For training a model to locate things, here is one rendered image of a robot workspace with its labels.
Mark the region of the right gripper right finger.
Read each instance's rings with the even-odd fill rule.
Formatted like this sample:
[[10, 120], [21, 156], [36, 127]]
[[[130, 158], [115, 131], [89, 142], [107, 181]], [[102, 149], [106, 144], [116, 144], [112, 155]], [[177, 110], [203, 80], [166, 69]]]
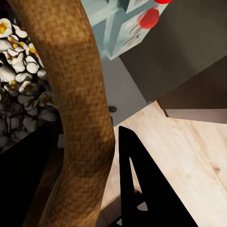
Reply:
[[[198, 227], [137, 134], [119, 126], [122, 227]], [[132, 160], [148, 211], [137, 208]]]

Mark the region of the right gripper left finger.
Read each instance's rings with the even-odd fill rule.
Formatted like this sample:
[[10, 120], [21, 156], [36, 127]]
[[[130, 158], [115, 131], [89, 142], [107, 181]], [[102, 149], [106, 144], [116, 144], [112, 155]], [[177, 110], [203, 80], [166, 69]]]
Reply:
[[0, 227], [22, 227], [54, 144], [48, 126], [0, 154]]

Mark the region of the popcorn bag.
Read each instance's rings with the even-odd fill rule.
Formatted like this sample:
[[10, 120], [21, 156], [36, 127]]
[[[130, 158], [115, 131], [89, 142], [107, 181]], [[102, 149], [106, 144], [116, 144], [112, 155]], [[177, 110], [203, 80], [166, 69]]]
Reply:
[[[58, 110], [55, 144], [22, 227], [94, 227], [115, 134], [94, 33], [81, 0], [0, 0], [12, 8], [47, 73]], [[8, 11], [0, 18], [8, 18]], [[41, 95], [46, 91], [40, 86]], [[19, 104], [18, 96], [12, 96]], [[33, 117], [23, 109], [25, 117]], [[64, 149], [59, 148], [63, 134]]]

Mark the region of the microwave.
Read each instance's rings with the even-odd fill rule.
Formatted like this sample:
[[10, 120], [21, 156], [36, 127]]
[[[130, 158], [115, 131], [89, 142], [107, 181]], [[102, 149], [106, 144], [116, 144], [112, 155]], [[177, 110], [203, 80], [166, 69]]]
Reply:
[[[89, 23], [93, 25], [103, 20], [106, 16], [119, 9], [130, 12], [139, 8], [142, 4], [147, 3], [149, 0], [81, 0], [85, 9]], [[159, 4], [167, 4], [172, 0], [154, 0]]]

